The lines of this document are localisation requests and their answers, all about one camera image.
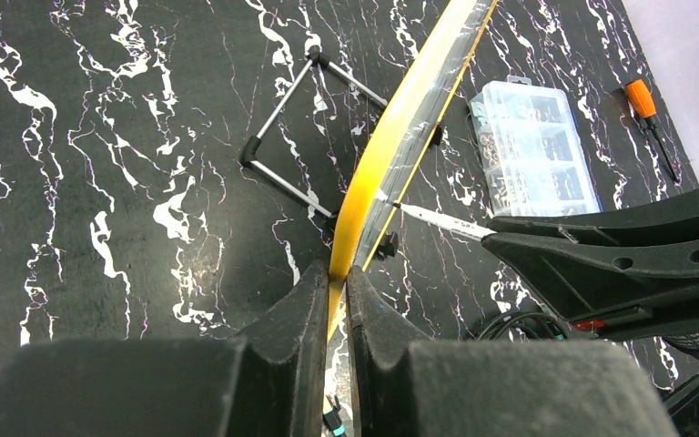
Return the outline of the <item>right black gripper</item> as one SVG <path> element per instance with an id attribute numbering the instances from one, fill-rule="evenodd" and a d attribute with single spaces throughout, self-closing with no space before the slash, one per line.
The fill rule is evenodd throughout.
<path id="1" fill-rule="evenodd" d="M 489 228 L 507 233 L 483 247 L 575 329 L 661 337 L 699 360 L 699 188 L 615 211 L 496 217 Z"/>

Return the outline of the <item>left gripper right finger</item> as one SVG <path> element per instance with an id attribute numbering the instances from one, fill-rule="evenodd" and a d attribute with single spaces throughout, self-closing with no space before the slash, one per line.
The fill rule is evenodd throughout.
<path id="1" fill-rule="evenodd" d="M 623 349 L 592 340 L 436 340 L 353 268 L 347 277 L 359 436 L 674 436 Z"/>

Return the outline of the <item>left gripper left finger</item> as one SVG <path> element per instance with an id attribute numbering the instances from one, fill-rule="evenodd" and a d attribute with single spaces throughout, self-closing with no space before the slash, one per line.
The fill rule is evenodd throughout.
<path id="1" fill-rule="evenodd" d="M 0 436 L 318 436 L 328 272 L 223 340 L 62 340 L 0 370 Z"/>

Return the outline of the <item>white whiteboard marker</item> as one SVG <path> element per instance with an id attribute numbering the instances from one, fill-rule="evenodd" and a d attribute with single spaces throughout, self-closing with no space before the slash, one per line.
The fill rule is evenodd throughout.
<path id="1" fill-rule="evenodd" d="M 391 202 L 390 204 L 403 214 L 467 239 L 482 241 L 494 233 L 489 228 L 423 207 L 398 202 Z"/>

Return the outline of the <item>yellow framed whiteboard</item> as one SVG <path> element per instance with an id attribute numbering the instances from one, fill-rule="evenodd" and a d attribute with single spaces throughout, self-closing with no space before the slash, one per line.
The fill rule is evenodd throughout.
<path id="1" fill-rule="evenodd" d="M 339 209 L 329 263 L 328 333 L 353 266 L 366 269 L 454 97 L 496 2 L 451 1 L 402 78 L 355 168 Z"/>

